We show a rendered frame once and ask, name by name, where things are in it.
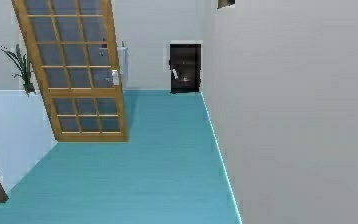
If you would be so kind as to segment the framed wall picture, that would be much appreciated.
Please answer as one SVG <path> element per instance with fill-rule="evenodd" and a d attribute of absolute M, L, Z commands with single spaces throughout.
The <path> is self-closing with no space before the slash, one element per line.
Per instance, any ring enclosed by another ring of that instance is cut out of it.
<path fill-rule="evenodd" d="M 229 7 L 235 5 L 235 0 L 218 0 L 217 8 Z"/>

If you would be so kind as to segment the wooden glass-paned room door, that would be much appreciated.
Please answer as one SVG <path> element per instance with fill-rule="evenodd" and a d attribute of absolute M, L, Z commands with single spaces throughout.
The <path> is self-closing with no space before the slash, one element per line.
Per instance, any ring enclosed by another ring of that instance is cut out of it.
<path fill-rule="evenodd" d="M 11 0 L 55 139 L 128 140 L 111 0 Z M 118 70 L 120 85 L 113 85 Z"/>

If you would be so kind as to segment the green houseplant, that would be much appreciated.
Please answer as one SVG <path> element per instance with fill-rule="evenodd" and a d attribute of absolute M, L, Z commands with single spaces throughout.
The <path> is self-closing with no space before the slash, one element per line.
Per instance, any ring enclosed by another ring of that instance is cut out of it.
<path fill-rule="evenodd" d="M 36 93 L 35 86 L 32 82 L 32 63 L 29 59 L 28 53 L 22 53 L 20 45 L 15 45 L 15 50 L 11 51 L 7 47 L 0 46 L 0 51 L 3 52 L 16 66 L 18 72 L 13 75 L 14 78 L 22 80 L 22 86 L 27 96 L 31 93 Z"/>

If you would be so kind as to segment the black room door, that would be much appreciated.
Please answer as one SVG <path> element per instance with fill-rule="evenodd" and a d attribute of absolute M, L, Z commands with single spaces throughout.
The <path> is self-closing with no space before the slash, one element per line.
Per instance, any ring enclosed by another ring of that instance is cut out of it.
<path fill-rule="evenodd" d="M 187 93 L 200 91 L 201 45 L 171 44 L 169 68 L 171 92 Z"/>

